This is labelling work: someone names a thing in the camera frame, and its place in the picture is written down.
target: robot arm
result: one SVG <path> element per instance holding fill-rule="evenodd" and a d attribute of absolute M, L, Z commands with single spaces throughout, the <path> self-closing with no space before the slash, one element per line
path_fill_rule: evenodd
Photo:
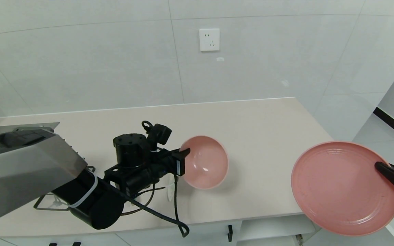
<path fill-rule="evenodd" d="M 171 130 L 147 121 L 147 137 L 124 134 L 114 138 L 118 164 L 100 179 L 86 169 L 87 163 L 59 135 L 43 129 L 0 134 L 0 217 L 52 191 L 69 204 L 73 215 L 95 229 L 111 226 L 124 203 L 138 207 L 181 227 L 178 221 L 144 207 L 134 199 L 167 173 L 185 173 L 190 149 L 168 151 Z"/>

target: pink plate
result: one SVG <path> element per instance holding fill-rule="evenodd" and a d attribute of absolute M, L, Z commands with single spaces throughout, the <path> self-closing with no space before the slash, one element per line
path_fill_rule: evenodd
<path fill-rule="evenodd" d="M 198 189 L 211 189 L 221 184 L 229 167 L 221 143 L 211 137 L 197 136 L 183 143 L 180 150 L 187 148 L 191 148 L 191 153 L 185 157 L 185 181 Z"/>
<path fill-rule="evenodd" d="M 294 198 L 308 218 L 328 231 L 374 233 L 394 216 L 394 186 L 375 169 L 375 162 L 388 163 L 356 143 L 316 145 L 294 165 Z"/>

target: pink bowl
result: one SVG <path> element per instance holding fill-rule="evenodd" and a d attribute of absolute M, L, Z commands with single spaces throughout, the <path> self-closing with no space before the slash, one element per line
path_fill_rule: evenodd
<path fill-rule="evenodd" d="M 211 189 L 223 182 L 229 169 L 225 148 L 217 140 L 196 136 L 187 140 L 180 150 L 190 148 L 185 157 L 185 181 L 197 189 Z"/>

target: black cylindrical motor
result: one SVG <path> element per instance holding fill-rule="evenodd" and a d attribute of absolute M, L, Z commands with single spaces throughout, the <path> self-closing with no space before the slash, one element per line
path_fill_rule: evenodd
<path fill-rule="evenodd" d="M 113 186 L 85 169 L 77 178 L 52 192 L 68 204 L 75 204 L 91 189 L 96 178 L 97 186 L 92 193 L 79 206 L 70 207 L 70 211 L 94 229 L 105 229 L 116 222 L 124 209 L 125 199 Z"/>
<path fill-rule="evenodd" d="M 123 134 L 114 138 L 118 165 L 137 168 L 150 157 L 150 146 L 142 134 Z"/>

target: cable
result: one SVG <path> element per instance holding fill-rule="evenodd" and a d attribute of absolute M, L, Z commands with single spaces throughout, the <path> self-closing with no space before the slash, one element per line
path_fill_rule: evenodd
<path fill-rule="evenodd" d="M 163 190 L 163 189 L 165 189 L 165 188 L 166 188 L 166 187 L 160 187 L 160 188 L 156 188 L 156 189 L 155 189 L 155 185 L 153 185 L 153 189 L 151 189 L 151 190 L 145 190 L 145 191 L 143 191 L 143 192 L 139 192 L 138 194 L 136 194 L 136 197 L 138 197 L 138 196 L 140 196 L 140 195 L 142 195 L 142 194 L 144 194 L 144 193 L 150 192 L 150 191 Z"/>
<path fill-rule="evenodd" d="M 155 188 L 155 184 L 153 184 L 153 189 L 146 190 L 146 191 L 143 191 L 143 192 L 139 192 L 138 194 L 136 194 L 135 197 L 138 197 L 138 196 L 140 196 L 140 195 L 142 195 L 144 193 L 147 193 L 147 192 L 151 191 L 152 195 L 150 196 L 150 199 L 147 201 L 147 203 L 144 205 L 144 206 L 148 206 L 150 204 L 150 202 L 152 201 L 153 196 L 155 195 L 155 190 L 162 190 L 162 189 L 165 189 L 165 187 Z M 132 215 L 132 214 L 134 214 L 136 212 L 139 212 L 141 210 L 142 210 L 142 208 L 138 208 L 138 209 L 135 209 L 135 210 L 130 211 L 130 212 L 124 212 L 124 213 L 121 213 L 121 216 Z"/>
<path fill-rule="evenodd" d="M 143 204 L 139 203 L 138 201 L 136 201 L 135 199 L 131 198 L 130 196 L 128 196 L 128 195 L 125 194 L 124 192 L 121 192 L 120 190 L 118 190 L 118 193 L 119 193 L 124 199 L 126 199 L 126 200 L 129 201 L 130 203 L 132 203 L 132 204 L 138 206 L 140 209 L 143 209 L 143 210 L 145 210 L 145 211 L 151 213 L 152 215 L 154 215 L 154 216 L 156 216 L 156 217 L 159 217 L 159 218 L 161 218 L 161 219 L 163 219 L 163 220 L 165 220 L 165 221 L 168 221 L 168 222 L 170 222 L 170 223 L 172 223 L 172 224 L 178 225 L 179 228 L 180 228 L 180 232 L 182 233 L 182 237 L 186 237 L 186 236 L 189 234 L 189 227 L 188 227 L 185 223 L 183 223 L 183 222 L 181 222 L 181 221 L 179 221 L 179 220 L 177 220 L 177 219 L 173 219 L 173 218 L 170 218 L 170 217 L 165 216 L 165 215 L 163 215 L 163 214 L 160 214 L 160 213 L 154 211 L 153 209 L 151 209 L 151 208 L 149 208 L 149 207 L 147 207 L 147 206 L 144 206 Z"/>
<path fill-rule="evenodd" d="M 175 214 L 175 219 L 179 221 L 179 214 L 177 213 L 177 181 L 179 178 L 177 175 L 174 175 L 174 214 Z M 179 227 L 180 233 L 182 234 L 182 237 L 186 237 L 189 234 L 189 228 L 186 230 L 186 232 L 183 232 L 183 229 L 180 227 L 180 225 L 177 225 Z"/>

